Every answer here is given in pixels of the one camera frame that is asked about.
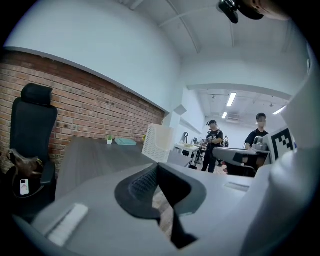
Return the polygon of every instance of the white phone case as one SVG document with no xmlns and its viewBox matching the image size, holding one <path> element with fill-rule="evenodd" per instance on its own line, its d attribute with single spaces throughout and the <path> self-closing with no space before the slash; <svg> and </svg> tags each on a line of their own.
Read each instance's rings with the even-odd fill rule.
<svg viewBox="0 0 320 256">
<path fill-rule="evenodd" d="M 27 179 L 20 180 L 20 195 L 24 196 L 29 194 L 29 181 Z"/>
</svg>

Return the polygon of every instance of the chair headrest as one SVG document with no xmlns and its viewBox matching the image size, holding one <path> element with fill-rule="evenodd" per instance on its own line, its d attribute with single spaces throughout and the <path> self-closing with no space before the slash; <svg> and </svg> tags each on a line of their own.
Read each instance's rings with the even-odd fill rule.
<svg viewBox="0 0 320 256">
<path fill-rule="evenodd" d="M 52 88 L 29 83 L 21 92 L 21 99 L 38 105 L 50 105 Z"/>
</svg>

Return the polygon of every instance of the red brick wall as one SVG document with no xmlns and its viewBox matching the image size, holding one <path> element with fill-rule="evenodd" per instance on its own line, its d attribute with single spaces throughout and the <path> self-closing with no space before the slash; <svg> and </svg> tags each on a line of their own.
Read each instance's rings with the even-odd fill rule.
<svg viewBox="0 0 320 256">
<path fill-rule="evenodd" d="M 114 84 L 75 67 L 22 53 L 6 52 L 0 60 L 0 167 L 10 143 L 14 100 L 28 83 L 52 87 L 51 104 L 58 109 L 49 152 L 59 170 L 72 136 L 105 139 L 107 135 L 142 141 L 148 125 L 161 124 L 164 112 Z"/>
</svg>

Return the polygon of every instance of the black office chair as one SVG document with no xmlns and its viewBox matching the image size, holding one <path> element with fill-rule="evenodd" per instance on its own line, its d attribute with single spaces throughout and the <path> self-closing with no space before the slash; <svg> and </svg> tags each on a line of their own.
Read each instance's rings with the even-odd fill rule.
<svg viewBox="0 0 320 256">
<path fill-rule="evenodd" d="M 5 175 L 4 194 L 9 209 L 27 222 L 55 199 L 56 166 L 49 160 L 49 139 L 58 110 L 51 106 L 52 88 L 29 83 L 12 106 L 10 148 L 25 158 L 38 157 L 43 163 L 41 178 L 29 179 L 27 195 L 20 195 L 16 167 Z"/>
</svg>

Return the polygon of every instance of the person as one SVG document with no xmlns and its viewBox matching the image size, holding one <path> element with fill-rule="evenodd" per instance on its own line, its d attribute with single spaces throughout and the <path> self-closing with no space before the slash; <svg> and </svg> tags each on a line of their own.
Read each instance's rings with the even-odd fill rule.
<svg viewBox="0 0 320 256">
<path fill-rule="evenodd" d="M 265 131 L 265 126 L 267 123 L 267 116 L 264 113 L 259 113 L 256 115 L 256 121 L 258 123 L 258 129 L 251 132 L 245 140 L 245 149 L 250 149 L 254 144 L 255 138 L 257 136 L 264 137 L 268 133 Z"/>
<path fill-rule="evenodd" d="M 203 143 L 204 145 L 208 145 L 206 147 L 206 152 L 204 155 L 202 171 L 205 172 L 209 166 L 209 173 L 213 174 L 217 161 L 217 159 L 213 155 L 213 151 L 216 147 L 222 147 L 222 144 L 224 142 L 224 134 L 220 129 L 218 129 L 217 122 L 215 120 L 211 120 L 207 125 L 210 126 L 210 132 L 208 133 Z"/>
<path fill-rule="evenodd" d="M 227 135 L 224 136 L 224 147 L 229 148 L 229 138 Z"/>
</svg>

